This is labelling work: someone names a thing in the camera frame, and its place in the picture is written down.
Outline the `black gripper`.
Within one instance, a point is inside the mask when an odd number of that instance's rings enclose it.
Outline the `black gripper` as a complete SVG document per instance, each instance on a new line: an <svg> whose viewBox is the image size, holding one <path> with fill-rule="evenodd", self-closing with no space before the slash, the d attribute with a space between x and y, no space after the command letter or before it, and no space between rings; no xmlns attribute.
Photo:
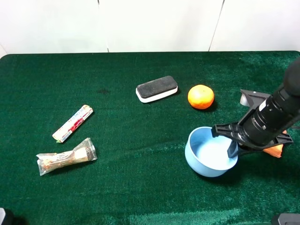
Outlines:
<svg viewBox="0 0 300 225"><path fill-rule="evenodd" d="M224 136L231 139L227 150L229 158L249 153L262 152L266 148L280 144L292 144L288 134L272 133L265 126L260 126L254 119L243 122L216 124L211 129L212 137Z"/></svg>

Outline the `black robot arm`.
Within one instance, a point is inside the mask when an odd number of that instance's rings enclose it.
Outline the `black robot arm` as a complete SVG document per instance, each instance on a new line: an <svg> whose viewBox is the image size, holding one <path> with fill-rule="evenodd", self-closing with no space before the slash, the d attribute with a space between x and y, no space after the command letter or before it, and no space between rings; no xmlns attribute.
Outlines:
<svg viewBox="0 0 300 225"><path fill-rule="evenodd" d="M241 90L241 100L249 107L238 122L216 124L213 137L231 139L229 158L281 144L291 144L292 138L283 131L300 120L300 60L285 71L283 83L273 94Z"/></svg>

